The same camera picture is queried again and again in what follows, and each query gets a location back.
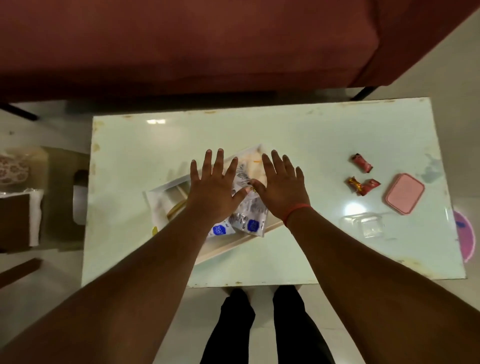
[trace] tiled floor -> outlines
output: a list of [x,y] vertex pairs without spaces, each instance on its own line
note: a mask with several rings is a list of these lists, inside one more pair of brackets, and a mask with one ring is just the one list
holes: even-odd
[[[419,96],[432,98],[453,205],[479,232],[480,11],[395,83],[379,88],[370,98]],[[91,114],[70,113],[65,102],[23,107],[41,114],[43,120],[31,123],[0,112],[1,147],[38,144],[89,152]],[[0,345],[79,287],[81,252],[0,255],[0,270],[39,254],[47,262],[41,271],[0,290]],[[480,309],[480,257],[474,256],[466,269],[468,279],[439,284]],[[363,363],[319,286],[303,286],[300,293],[337,364]],[[156,362],[198,363],[225,297],[220,289],[187,290]],[[271,298],[268,287],[254,289],[252,306],[257,316],[251,331],[250,363],[276,363]]]

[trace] cloth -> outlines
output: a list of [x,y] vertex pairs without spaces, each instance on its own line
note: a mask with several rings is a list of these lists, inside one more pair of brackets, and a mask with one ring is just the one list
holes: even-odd
[[[335,364],[294,286],[280,286],[274,294],[273,304],[278,364]],[[250,328],[254,319],[255,312],[247,294],[241,289],[234,289],[222,305],[220,318],[200,363],[247,364]]]

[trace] metal leg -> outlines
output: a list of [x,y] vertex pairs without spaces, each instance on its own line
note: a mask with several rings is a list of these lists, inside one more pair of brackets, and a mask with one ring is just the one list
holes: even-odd
[[350,101],[362,101],[365,99],[369,94],[375,91],[378,86],[367,86],[364,87],[359,93],[357,93],[354,97],[350,99]]
[[31,121],[38,120],[38,116],[35,114],[32,114],[31,112],[19,109],[13,105],[0,102],[0,110],[4,110],[6,112],[9,112],[10,114],[20,116],[21,118],[28,119]]

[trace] table top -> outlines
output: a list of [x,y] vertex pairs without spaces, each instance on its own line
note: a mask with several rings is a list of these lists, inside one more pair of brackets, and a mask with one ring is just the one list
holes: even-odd
[[[312,206],[362,243],[431,279],[465,277],[431,104],[412,98],[94,117],[82,284],[151,237],[144,191],[187,174],[209,148],[261,143],[300,165]],[[355,153],[371,173],[349,161]],[[425,184],[408,216],[384,203],[403,172]],[[382,185],[357,196],[350,176]],[[188,286],[307,283],[315,275],[281,226],[196,265]]]

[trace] pink lid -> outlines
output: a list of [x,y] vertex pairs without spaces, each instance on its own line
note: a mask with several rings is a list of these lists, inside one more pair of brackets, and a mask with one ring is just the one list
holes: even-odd
[[420,200],[424,190],[422,182],[407,173],[402,173],[388,190],[385,200],[399,213],[408,215]]

